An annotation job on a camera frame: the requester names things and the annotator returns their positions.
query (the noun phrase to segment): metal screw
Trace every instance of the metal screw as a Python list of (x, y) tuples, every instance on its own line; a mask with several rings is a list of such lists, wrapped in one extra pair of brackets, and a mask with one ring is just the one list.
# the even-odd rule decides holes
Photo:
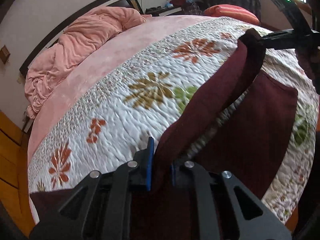
[(230, 171), (224, 171), (222, 172), (222, 176), (225, 177), (226, 179), (230, 179), (232, 176), (232, 173)]
[(100, 176), (100, 172), (99, 171), (91, 171), (90, 172), (90, 177), (93, 178), (93, 179), (96, 179), (99, 176)]
[(187, 168), (193, 168), (195, 166), (194, 162), (192, 161), (186, 161), (184, 163), (184, 165), (187, 167)]
[(129, 161), (129, 162), (128, 162), (128, 166), (129, 166), (130, 168), (135, 168), (135, 167), (138, 166), (138, 163), (137, 163), (136, 161)]

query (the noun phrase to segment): headboard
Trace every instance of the headboard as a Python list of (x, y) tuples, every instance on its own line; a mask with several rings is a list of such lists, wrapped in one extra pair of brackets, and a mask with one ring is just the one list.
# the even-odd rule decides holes
[(27, 59), (24, 61), (22, 66), (20, 67), (21, 74), (26, 77), (29, 65), (34, 60), (36, 56), (38, 56), (43, 50), (51, 47), (53, 44), (58, 42), (59, 36), (63, 33), (65, 28), (68, 27), (72, 22), (74, 22), (77, 18), (84, 15), (86, 12), (90, 11), (91, 9), (99, 6), (120, 6), (120, 7), (131, 7), (135, 8), (143, 14), (142, 8), (138, 2), (138, 0), (95, 0), (94, 2), (84, 6), (70, 17), (65, 19), (62, 23), (60, 23), (57, 27), (55, 27), (30, 53)]

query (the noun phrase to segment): maroon cloth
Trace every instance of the maroon cloth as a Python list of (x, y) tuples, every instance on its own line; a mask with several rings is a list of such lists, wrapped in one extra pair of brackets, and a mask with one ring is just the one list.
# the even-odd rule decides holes
[(266, 53), (259, 39), (254, 29), (240, 37), (234, 54), (197, 90), (181, 117), (163, 133), (154, 156), (153, 190), (159, 189), (173, 160), (252, 84)]
[(170, 0), (174, 6), (182, 6), (186, 3), (186, 0)]
[[(248, 30), (235, 53), (162, 135), (154, 155), (152, 193), (133, 194), (131, 239), (196, 238), (196, 215), (190, 213), (194, 196), (172, 187), (170, 165), (248, 87), (244, 101), (195, 160), (208, 171), (230, 170), (260, 198), (268, 189), (289, 143), (298, 92), (260, 70), (265, 57), (260, 38)], [(47, 208), (44, 203), (52, 205), (49, 193), (35, 194), (31, 198), (37, 210)]]
[(63, 199), (69, 196), (72, 189), (55, 190), (50, 192), (39, 191), (30, 194), (30, 198), (36, 207), (39, 220), (45, 218), (46, 213), (55, 208)]
[(298, 91), (260, 71), (238, 109), (195, 161), (232, 171), (258, 198), (274, 179), (292, 132)]

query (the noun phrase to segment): floral quilt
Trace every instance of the floral quilt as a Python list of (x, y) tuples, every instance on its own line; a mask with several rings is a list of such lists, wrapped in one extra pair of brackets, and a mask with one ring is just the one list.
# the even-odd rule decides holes
[[(29, 192), (74, 187), (92, 170), (114, 171), (157, 145), (196, 90), (235, 51), (237, 39), (254, 27), (228, 17), (187, 27), (151, 44), (102, 78), (42, 141), (28, 167)], [(298, 65), (294, 50), (267, 49), (262, 69), (298, 90), (295, 123), (285, 157), (262, 202), (285, 223), (308, 180), (315, 151), (319, 97)], [(246, 92), (190, 146), (190, 158), (230, 118)]]

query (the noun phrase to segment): pink blanket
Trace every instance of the pink blanket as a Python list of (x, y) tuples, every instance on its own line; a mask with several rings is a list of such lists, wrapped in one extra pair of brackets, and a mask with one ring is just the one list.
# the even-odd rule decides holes
[(121, 7), (96, 7), (75, 20), (57, 44), (40, 54), (28, 70), (25, 96), (28, 115), (34, 119), (42, 105), (86, 57), (122, 31), (145, 22), (138, 11)]

